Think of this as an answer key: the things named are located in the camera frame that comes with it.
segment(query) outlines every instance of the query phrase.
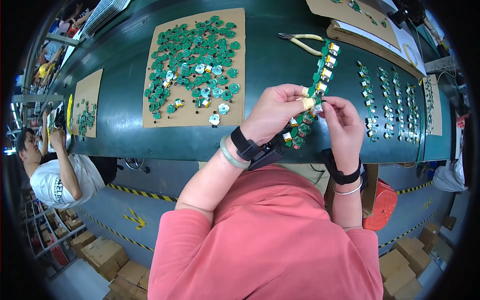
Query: floor marking tape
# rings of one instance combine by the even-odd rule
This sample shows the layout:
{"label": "floor marking tape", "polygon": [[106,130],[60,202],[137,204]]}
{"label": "floor marking tape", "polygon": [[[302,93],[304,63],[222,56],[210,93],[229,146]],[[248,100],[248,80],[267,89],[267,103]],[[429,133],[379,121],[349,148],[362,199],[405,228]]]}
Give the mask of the floor marking tape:
{"label": "floor marking tape", "polygon": [[400,195],[400,194],[405,194],[406,192],[413,192],[413,191],[419,190],[419,189],[424,188],[424,187],[426,187],[426,186],[428,186],[428,185],[431,185],[431,184],[432,184],[432,181],[429,181],[429,182],[427,182],[427,183],[425,183],[425,184],[416,186],[416,187],[414,187],[414,188],[409,188],[409,189],[406,189],[406,190],[396,191],[396,194],[397,194],[397,195]]}
{"label": "floor marking tape", "polygon": [[129,238],[127,238],[127,237],[119,234],[118,232],[114,231],[113,229],[108,228],[107,226],[103,225],[103,224],[100,223],[99,221],[95,220],[91,215],[87,214],[87,213],[86,213],[83,209],[81,209],[80,207],[77,206],[77,208],[78,208],[82,213],[84,213],[87,217],[89,217],[90,219],[94,220],[97,224],[99,224],[99,225],[102,226],[103,228],[107,229],[107,230],[110,231],[111,233],[116,234],[116,235],[118,235],[119,237],[121,237],[122,239],[125,239],[125,240],[127,240],[127,241],[129,241],[129,242],[131,242],[131,243],[134,243],[135,245],[140,246],[140,247],[142,247],[142,248],[144,248],[144,249],[150,250],[150,251],[152,251],[152,252],[154,251],[153,248],[150,248],[150,247],[144,246],[144,245],[142,245],[142,244],[140,244],[140,243],[137,243],[137,242],[135,242],[134,240],[131,240],[131,239],[129,239]]}
{"label": "floor marking tape", "polygon": [[178,198],[175,198],[175,197],[168,197],[168,196],[157,195],[157,194],[153,194],[153,193],[149,193],[149,192],[137,191],[137,190],[134,190],[134,189],[121,187],[119,185],[114,185],[114,184],[111,184],[111,183],[107,184],[107,186],[109,186],[113,189],[122,191],[122,192],[129,192],[129,193],[132,193],[132,194],[135,194],[135,195],[154,198],[154,199],[160,199],[160,200],[165,200],[165,201],[170,201],[170,202],[176,202],[178,200]]}
{"label": "floor marking tape", "polygon": [[420,224],[416,225],[414,228],[412,228],[412,229],[410,229],[409,231],[405,232],[405,233],[402,234],[401,236],[396,237],[396,238],[394,238],[393,240],[391,240],[391,241],[389,241],[389,242],[386,242],[386,243],[383,244],[383,245],[378,246],[378,248],[385,247],[386,245],[393,243],[393,242],[396,241],[397,239],[399,239],[399,238],[401,238],[401,237],[403,237],[403,236],[411,233],[413,230],[415,230],[416,228],[418,228],[418,226],[420,226],[420,225],[422,225],[423,223],[425,223],[428,219],[430,219],[430,218],[431,218],[433,215],[435,215],[436,213],[437,213],[437,211],[434,211],[433,214],[431,214],[428,218],[426,218],[425,220],[423,220]]}

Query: white t-shirt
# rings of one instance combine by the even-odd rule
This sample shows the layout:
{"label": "white t-shirt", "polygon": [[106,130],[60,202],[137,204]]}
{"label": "white t-shirt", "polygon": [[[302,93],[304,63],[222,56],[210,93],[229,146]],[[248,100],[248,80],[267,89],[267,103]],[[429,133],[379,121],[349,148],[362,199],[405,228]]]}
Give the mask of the white t-shirt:
{"label": "white t-shirt", "polygon": [[40,165],[30,178],[30,185],[35,195],[48,206],[61,209],[74,207],[86,202],[96,195],[98,190],[105,187],[100,173],[88,156],[70,154],[68,159],[77,176],[82,197],[75,200],[72,194],[63,187],[59,161],[53,159]]}

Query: woman's left hand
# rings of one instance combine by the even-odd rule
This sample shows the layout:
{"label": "woman's left hand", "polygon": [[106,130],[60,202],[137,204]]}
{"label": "woman's left hand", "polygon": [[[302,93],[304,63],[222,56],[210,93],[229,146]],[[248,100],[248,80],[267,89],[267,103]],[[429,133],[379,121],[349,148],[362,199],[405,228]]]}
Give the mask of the woman's left hand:
{"label": "woman's left hand", "polygon": [[302,101],[303,87],[295,84],[272,86],[263,92],[248,118],[240,125],[247,140],[257,145],[269,142],[282,131],[288,121],[305,110]]}

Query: green workbench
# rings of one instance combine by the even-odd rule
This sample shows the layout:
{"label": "green workbench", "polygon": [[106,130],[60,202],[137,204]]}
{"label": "green workbench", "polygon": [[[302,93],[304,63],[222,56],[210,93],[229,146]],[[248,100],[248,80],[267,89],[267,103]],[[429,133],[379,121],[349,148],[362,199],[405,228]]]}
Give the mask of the green workbench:
{"label": "green workbench", "polygon": [[[148,51],[154,28],[159,24],[201,12],[237,7],[244,7],[246,16],[245,117],[269,86],[284,83],[311,86],[318,57],[276,36],[278,32],[284,32],[326,37],[328,20],[313,15],[303,1],[136,0],[93,39],[78,47],[53,83],[51,92],[65,95],[68,99],[70,94],[75,93],[75,85],[79,80],[98,69],[104,69],[98,96],[96,138],[73,142],[71,151],[94,156],[207,161],[219,148],[221,137],[230,134],[233,126],[219,126],[216,129],[210,126],[142,127],[142,97]],[[322,42],[303,41],[315,49],[323,46]],[[360,60],[371,70],[378,120],[383,125],[384,98],[377,75],[378,67],[388,70],[391,78],[394,64],[355,46],[341,42],[339,45],[341,54],[337,57],[338,65],[333,69],[335,76],[330,81],[328,95],[350,100],[362,118],[368,116],[358,75],[357,61]],[[396,69],[403,89],[407,82],[417,84],[415,96],[418,113],[425,115],[423,91],[418,81],[399,67]],[[450,115],[449,107],[445,109],[444,123],[449,122],[446,116]],[[416,161],[419,148],[420,160],[423,160],[425,147],[431,147],[429,140],[432,140],[432,144],[441,142],[448,145],[447,151],[440,156],[443,156],[441,159],[450,157],[451,137],[445,128],[442,137],[432,139],[429,136],[425,141],[422,135],[420,144],[400,142],[396,138],[386,140],[381,130],[378,134],[381,138],[373,144],[365,134],[360,154],[363,162]],[[327,125],[320,119],[312,125],[312,132],[307,136],[304,147],[300,150],[284,147],[283,162],[318,162],[317,154],[329,147]]]}

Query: pliers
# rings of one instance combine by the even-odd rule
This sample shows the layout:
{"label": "pliers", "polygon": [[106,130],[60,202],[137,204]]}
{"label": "pliers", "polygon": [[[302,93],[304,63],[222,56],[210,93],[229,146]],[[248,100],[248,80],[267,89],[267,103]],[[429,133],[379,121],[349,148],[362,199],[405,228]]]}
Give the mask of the pliers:
{"label": "pliers", "polygon": [[304,43],[300,42],[298,39],[299,38],[311,38],[311,39],[316,39],[317,41],[321,41],[323,42],[324,39],[322,39],[321,37],[319,36],[316,36],[316,35],[287,35],[287,34],[284,34],[284,33],[279,33],[277,34],[277,36],[279,38],[282,38],[282,39],[286,39],[290,42],[293,42],[294,44],[296,44],[297,46],[300,46],[302,48],[304,48],[305,50],[307,50],[309,53],[315,55],[315,56],[323,56],[323,53],[320,52],[320,51],[317,51],[307,45],[305,45]]}

